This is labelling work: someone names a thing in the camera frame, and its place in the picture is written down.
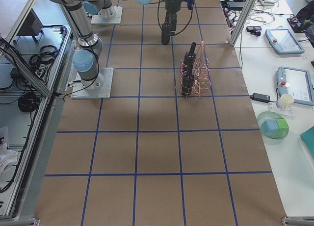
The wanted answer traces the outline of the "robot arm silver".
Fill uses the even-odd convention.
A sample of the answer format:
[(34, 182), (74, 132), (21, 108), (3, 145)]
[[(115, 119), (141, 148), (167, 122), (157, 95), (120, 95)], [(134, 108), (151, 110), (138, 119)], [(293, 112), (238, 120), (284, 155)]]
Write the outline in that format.
[[(77, 34), (80, 50), (74, 53), (73, 65), (81, 78), (84, 88), (96, 86), (102, 83), (99, 76), (100, 68), (98, 64), (99, 56), (103, 50), (100, 38), (93, 33), (91, 23), (87, 18), (83, 3), (85, 1), (95, 4), (97, 10), (101, 10), (109, 5), (112, 0), (50, 0), (63, 5), (68, 13), (68, 21), (71, 29)], [(149, 4), (152, 0), (136, 0), (142, 5)]]
[[(136, 0), (138, 3), (145, 5), (149, 4), (152, 0)], [(181, 3), (187, 0), (159, 0), (158, 3), (165, 2), (165, 21), (159, 24), (161, 32), (166, 36), (175, 35), (177, 28), (177, 12), (181, 9)], [(115, 10), (112, 7), (111, 0), (94, 0), (84, 1), (84, 8), (90, 15), (99, 15), (103, 19), (111, 19), (115, 16)]]

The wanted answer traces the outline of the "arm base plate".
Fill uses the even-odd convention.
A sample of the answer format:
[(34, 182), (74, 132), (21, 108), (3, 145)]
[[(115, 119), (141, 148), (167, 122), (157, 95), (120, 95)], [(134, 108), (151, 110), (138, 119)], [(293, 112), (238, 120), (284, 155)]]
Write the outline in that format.
[(114, 68), (100, 68), (99, 75), (94, 83), (93, 81), (81, 81), (77, 73), (76, 80), (80, 82), (73, 86), (73, 99), (109, 99), (111, 95), (112, 80)]
[(122, 6), (101, 9), (91, 20), (92, 25), (119, 25), (122, 19)]

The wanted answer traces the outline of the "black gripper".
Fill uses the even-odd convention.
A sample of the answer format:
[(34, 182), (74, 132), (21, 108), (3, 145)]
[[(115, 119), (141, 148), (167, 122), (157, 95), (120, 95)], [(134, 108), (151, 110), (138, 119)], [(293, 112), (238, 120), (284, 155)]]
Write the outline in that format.
[(167, 31), (176, 31), (177, 12), (181, 9), (183, 0), (165, 0), (166, 16), (164, 26)]

